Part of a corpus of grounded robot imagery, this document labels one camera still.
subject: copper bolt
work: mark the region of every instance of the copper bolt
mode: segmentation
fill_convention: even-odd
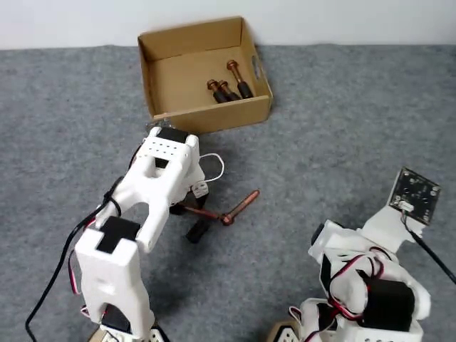
[[[212,90],[212,91],[217,91],[217,90],[219,90],[219,83],[216,80],[208,80],[207,89]]]
[[[227,69],[230,70],[233,73],[234,78],[236,78],[236,81],[238,83],[241,83],[243,81],[241,74],[239,73],[239,70],[237,70],[237,66],[239,64],[234,60],[230,60],[227,62]]]
[[[253,191],[249,196],[245,197],[233,210],[227,214],[222,215],[222,223],[229,226],[234,223],[234,218],[241,213],[242,210],[247,208],[259,195],[259,190]]]
[[[228,82],[220,80],[219,87],[227,94],[232,93],[231,89],[229,89]]]
[[[210,212],[209,210],[206,209],[197,209],[194,207],[190,207],[187,205],[184,205],[184,208],[188,210],[189,212],[194,212],[195,214],[202,215],[205,217],[208,217],[210,219],[220,219],[220,215],[215,213],[215,212]]]

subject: copper pin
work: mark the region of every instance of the copper pin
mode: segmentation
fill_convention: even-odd
[[[217,91],[219,89],[219,83],[216,80],[208,80],[207,89]]]
[[[237,101],[237,100],[241,100],[241,98],[239,97],[239,95],[237,95],[233,90],[231,90],[228,86],[228,82],[226,81],[223,81],[223,80],[220,80],[219,81],[219,88],[222,89],[222,91],[224,91],[224,93],[227,95],[228,99],[230,101]]]
[[[234,218],[239,215],[259,196],[259,190],[254,190],[249,196],[245,197],[233,210],[222,215],[222,223],[229,226],[234,223]]]
[[[234,78],[236,78],[236,82],[241,83],[244,80],[242,79],[241,73],[237,69],[239,64],[234,60],[231,59],[227,62],[227,69],[233,73]]]
[[[210,219],[221,219],[221,215],[219,215],[215,212],[210,212],[209,210],[206,210],[206,209],[197,209],[194,207],[189,207],[187,205],[184,205],[184,208],[186,210],[188,210],[189,212],[194,212],[195,214],[209,217]]]

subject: black cable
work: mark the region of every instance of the black cable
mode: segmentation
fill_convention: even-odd
[[[136,151],[133,153],[133,155],[131,156],[131,159],[130,159],[130,162],[128,163],[128,169],[131,168],[131,165],[133,165],[133,162],[135,161],[135,157],[136,157],[136,154],[138,153],[138,151],[140,150],[141,146],[143,146],[143,144],[139,145],[138,148],[136,149]]]
[[[109,333],[109,336],[111,336],[112,338],[114,338],[117,342],[119,342],[119,339],[117,337],[115,337],[112,333],[110,333],[109,331],[106,331],[107,333]]]
[[[104,207],[106,207],[106,205],[109,203],[109,201],[113,200],[112,195],[114,193],[115,188],[117,187],[117,185],[120,183],[121,180],[122,180],[122,177],[118,178],[114,182],[113,186],[109,189],[109,191],[104,194],[103,202],[101,203],[101,205],[97,209],[95,209],[93,212],[91,212],[85,219],[83,219],[81,222],[79,222],[78,225],[76,227],[74,227],[74,229],[71,231],[71,233],[66,238],[65,244],[63,245],[62,253],[60,255],[60,259],[58,260],[57,267],[54,270],[54,273],[52,274],[51,280],[49,280],[48,285],[46,286],[46,288],[43,291],[43,294],[41,295],[40,299],[38,300],[38,303],[36,303],[32,312],[30,313],[30,315],[28,315],[28,317],[26,319],[26,324],[25,324],[26,331],[33,342],[36,342],[36,338],[30,329],[31,320],[34,318],[34,316],[36,315],[38,310],[41,308],[41,305],[43,305],[43,302],[46,299],[46,297],[48,296],[49,291],[52,289],[52,286],[56,282],[57,276],[58,276],[60,270],[62,269],[63,263],[65,262],[66,253],[68,252],[68,249],[70,248],[71,241],[73,240],[74,236],[77,235],[77,233],[81,230],[81,228],[83,228],[87,224],[89,224],[90,221],[92,220],[92,218],[94,218]]]
[[[434,261],[437,263],[437,265],[440,266],[440,268],[447,274],[447,276],[451,279],[453,283],[456,284],[456,276],[451,272],[451,270],[445,265],[445,263],[437,256],[437,254],[421,239],[416,233],[414,233],[412,230],[407,225],[407,214],[404,213],[400,219],[400,221],[404,224],[404,227],[407,229],[407,231],[412,235],[412,238],[416,241],[417,244],[419,244],[429,255],[431,258],[434,259]]]

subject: white wall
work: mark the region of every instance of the white wall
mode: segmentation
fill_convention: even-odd
[[[456,43],[456,0],[0,0],[0,48],[136,45],[140,32],[244,16],[258,43]]]

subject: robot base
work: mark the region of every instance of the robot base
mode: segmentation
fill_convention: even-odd
[[[299,325],[296,321],[279,322],[271,330],[266,342],[301,342],[298,335]],[[322,342],[421,342],[423,330],[417,321],[412,323],[410,332],[361,328],[350,322],[343,331],[327,330],[318,336]]]
[[[268,335],[266,342],[300,342],[298,338],[299,326],[296,321],[283,321],[277,323]],[[320,333],[322,342],[334,342],[335,331]]]
[[[132,339],[131,337],[124,334],[117,334],[112,329],[102,330],[98,328],[93,335],[88,339],[88,342],[140,342],[139,340]],[[170,342],[167,336],[162,332],[161,329],[154,327],[150,329],[149,341],[145,342]]]

